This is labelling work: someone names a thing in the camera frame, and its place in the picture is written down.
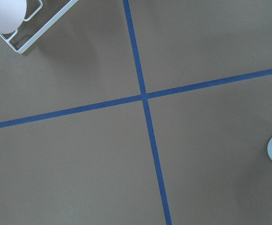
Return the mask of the pink cup in rack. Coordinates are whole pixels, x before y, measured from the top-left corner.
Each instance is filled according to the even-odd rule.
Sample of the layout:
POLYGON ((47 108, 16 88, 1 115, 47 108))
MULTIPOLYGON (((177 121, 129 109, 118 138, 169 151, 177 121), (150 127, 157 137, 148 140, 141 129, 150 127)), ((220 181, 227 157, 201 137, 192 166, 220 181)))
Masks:
POLYGON ((26 0, 0 0, 0 33, 8 34, 18 29, 26 10, 26 0))

